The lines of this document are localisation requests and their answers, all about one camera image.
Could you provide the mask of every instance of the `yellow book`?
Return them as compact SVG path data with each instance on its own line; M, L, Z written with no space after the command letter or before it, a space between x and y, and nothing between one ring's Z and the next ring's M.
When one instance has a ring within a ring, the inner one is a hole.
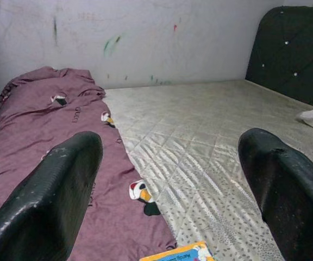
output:
M216 261L204 241L143 257L140 261Z

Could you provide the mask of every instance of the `purple bedsheet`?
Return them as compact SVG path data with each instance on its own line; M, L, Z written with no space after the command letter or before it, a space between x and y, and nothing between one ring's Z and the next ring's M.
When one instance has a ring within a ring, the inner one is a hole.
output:
M89 71L43 67L13 79L0 97L0 206L53 146L81 131L102 138L102 163L70 261L136 261L176 245L104 95Z

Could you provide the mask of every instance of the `book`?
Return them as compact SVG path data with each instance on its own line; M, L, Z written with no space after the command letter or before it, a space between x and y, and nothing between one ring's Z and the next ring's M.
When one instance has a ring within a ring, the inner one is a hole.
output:
M204 241L143 257L140 261L216 261Z

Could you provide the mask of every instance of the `cartoon print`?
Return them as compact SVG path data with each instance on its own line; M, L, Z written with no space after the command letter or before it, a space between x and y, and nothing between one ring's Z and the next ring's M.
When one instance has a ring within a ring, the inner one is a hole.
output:
M115 128L114 121L107 111L101 114L101 121L107 122L110 127Z
M153 197L148 192L143 179L130 184L129 195L132 200L138 200L146 204L143 212L147 216L160 215L158 206L155 203Z
M196 246L193 249L198 251L198 260L197 261L212 261L212 255L206 247Z

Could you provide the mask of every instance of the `black headboard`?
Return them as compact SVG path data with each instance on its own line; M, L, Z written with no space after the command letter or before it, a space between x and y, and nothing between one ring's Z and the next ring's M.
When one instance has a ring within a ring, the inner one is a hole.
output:
M313 105L312 7L278 7L264 16L246 79Z

